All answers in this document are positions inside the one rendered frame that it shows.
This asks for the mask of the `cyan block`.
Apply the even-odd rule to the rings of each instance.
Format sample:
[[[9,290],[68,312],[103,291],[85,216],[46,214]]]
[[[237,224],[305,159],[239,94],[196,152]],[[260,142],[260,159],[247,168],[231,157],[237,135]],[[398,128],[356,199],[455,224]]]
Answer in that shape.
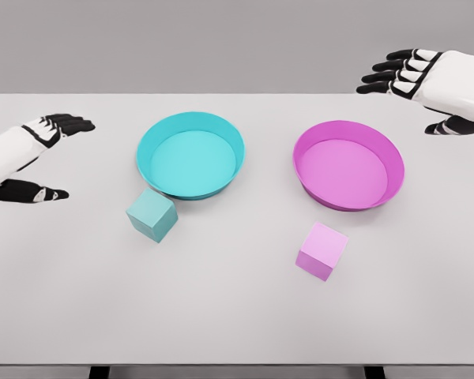
[[[173,201],[150,188],[139,195],[126,214],[137,231],[155,242],[161,242],[178,220]]]

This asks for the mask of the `cyan round plate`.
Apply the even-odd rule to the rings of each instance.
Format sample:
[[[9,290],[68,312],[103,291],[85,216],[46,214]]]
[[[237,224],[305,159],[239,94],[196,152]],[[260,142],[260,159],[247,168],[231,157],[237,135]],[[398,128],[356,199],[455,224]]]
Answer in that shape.
[[[188,111],[151,126],[138,143],[136,163],[153,189],[196,201],[225,189],[245,156],[243,136],[232,123],[216,114]]]

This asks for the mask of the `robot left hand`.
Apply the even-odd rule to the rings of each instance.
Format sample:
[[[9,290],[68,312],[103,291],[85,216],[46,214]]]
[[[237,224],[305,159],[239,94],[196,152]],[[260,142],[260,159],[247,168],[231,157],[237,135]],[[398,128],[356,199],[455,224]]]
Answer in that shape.
[[[48,114],[0,134],[0,201],[37,204],[70,197],[63,189],[12,178],[60,140],[96,128],[92,121],[71,114]]]

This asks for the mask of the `pink block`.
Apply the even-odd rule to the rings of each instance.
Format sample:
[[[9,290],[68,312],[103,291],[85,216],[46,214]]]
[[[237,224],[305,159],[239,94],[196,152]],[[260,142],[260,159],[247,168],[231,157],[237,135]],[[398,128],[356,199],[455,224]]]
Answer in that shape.
[[[347,244],[346,235],[316,222],[299,249],[295,265],[326,281],[337,266]]]

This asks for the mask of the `magenta round plate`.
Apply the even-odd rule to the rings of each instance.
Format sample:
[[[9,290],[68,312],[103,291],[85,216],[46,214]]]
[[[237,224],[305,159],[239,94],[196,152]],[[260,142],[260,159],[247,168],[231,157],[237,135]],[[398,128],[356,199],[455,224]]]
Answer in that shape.
[[[297,139],[292,162],[311,197],[346,212],[385,204],[398,194],[405,179],[396,145],[359,122],[333,120],[310,127]]]

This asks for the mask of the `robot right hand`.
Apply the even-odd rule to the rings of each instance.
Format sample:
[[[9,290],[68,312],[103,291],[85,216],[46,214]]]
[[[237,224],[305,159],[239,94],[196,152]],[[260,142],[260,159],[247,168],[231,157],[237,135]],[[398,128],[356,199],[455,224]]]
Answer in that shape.
[[[420,48],[394,51],[372,66],[356,92],[382,93],[415,101],[447,116],[424,130],[428,135],[474,134],[474,55]]]

